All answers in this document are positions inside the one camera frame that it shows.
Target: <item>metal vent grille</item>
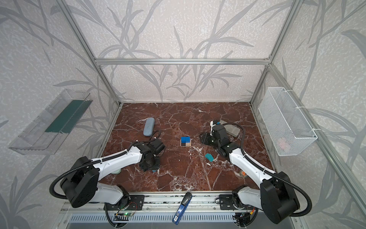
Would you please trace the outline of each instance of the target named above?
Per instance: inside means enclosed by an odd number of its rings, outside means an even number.
[[[234,213],[185,213],[180,222],[234,222]],[[124,217],[128,223],[172,222],[172,213],[136,213],[131,217]],[[104,223],[107,218],[104,213],[73,213],[69,223]]]

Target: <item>clear plastic tray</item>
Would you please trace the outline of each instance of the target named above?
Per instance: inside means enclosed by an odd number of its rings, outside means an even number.
[[[10,144],[9,148],[23,155],[53,155],[56,153],[62,142],[69,135],[71,129],[81,117],[80,112],[85,112],[91,100],[87,100],[90,93],[73,92],[65,89],[61,94]],[[69,104],[73,103],[73,108],[69,109],[72,114],[66,115],[66,119],[61,125],[53,125],[53,122],[64,111]],[[80,116],[75,122],[75,114]]]

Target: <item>wall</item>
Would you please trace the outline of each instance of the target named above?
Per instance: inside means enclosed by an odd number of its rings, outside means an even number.
[[[117,109],[55,2],[0,2],[0,227],[50,228],[64,200],[48,188],[77,158],[92,158]],[[52,156],[21,155],[9,144],[63,89],[93,99]]]
[[[275,61],[364,188],[365,6],[365,1],[303,5]]]
[[[366,187],[366,1],[304,1],[274,64]],[[269,153],[313,201],[309,228],[366,228],[366,219],[316,143],[298,156],[279,157],[253,104]]]
[[[66,2],[98,58],[267,58],[292,4],[291,0]],[[263,68],[105,66],[104,72],[121,101],[249,101],[246,95],[254,91]]]

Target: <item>robotic arm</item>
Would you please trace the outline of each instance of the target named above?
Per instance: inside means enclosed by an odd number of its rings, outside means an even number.
[[[135,142],[129,149],[101,158],[89,160],[86,156],[76,160],[71,170],[59,176],[50,186],[50,193],[61,199],[68,199],[74,208],[88,202],[105,202],[126,206],[131,201],[128,192],[117,185],[99,183],[108,174],[139,163],[143,171],[157,170],[160,158],[156,157],[165,145],[159,140]],[[61,189],[65,196],[55,192],[55,184],[61,180]]]
[[[293,215],[300,208],[300,203],[293,188],[295,185],[290,182],[289,177],[284,172],[277,174],[275,171],[266,168],[249,156],[238,144],[230,142],[226,129],[219,121],[211,121],[210,126],[210,133],[200,134],[201,143],[213,146],[222,157],[245,171],[260,188],[260,190],[256,190],[241,186],[234,190],[232,192],[232,202],[236,208],[240,209],[248,204],[262,209],[275,224]],[[306,212],[303,211],[304,215],[311,209],[311,201],[310,204],[309,201]]]
[[[262,209],[275,224],[288,216],[299,217],[310,212],[311,200],[309,196],[292,184],[284,172],[275,173],[243,150],[244,134],[242,145],[239,146],[230,142],[224,125],[218,121],[211,121],[210,126],[210,133],[200,134],[201,143],[214,147],[222,157],[245,171],[260,187],[260,190],[256,190],[241,186],[233,190],[232,203],[237,209],[243,209],[246,205]],[[140,169],[143,171],[157,170],[160,166],[160,158],[156,155],[164,148],[165,145],[159,139],[153,139],[146,142],[135,142],[128,149],[105,157],[91,160],[86,156],[81,157],[76,160],[69,171],[52,182],[49,191],[56,198],[68,199],[74,208],[83,206],[88,202],[104,202],[121,209],[131,203],[128,192],[122,186],[102,184],[98,181],[113,171],[136,163],[139,163]],[[61,181],[60,186],[65,195],[55,191],[55,185],[59,181]],[[294,189],[299,191],[307,200],[306,209],[299,213],[294,213],[300,208]]]

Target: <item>white wire basket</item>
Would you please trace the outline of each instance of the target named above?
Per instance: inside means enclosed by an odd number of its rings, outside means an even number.
[[[318,136],[285,88],[267,88],[258,109],[279,156],[298,155],[317,140]]]

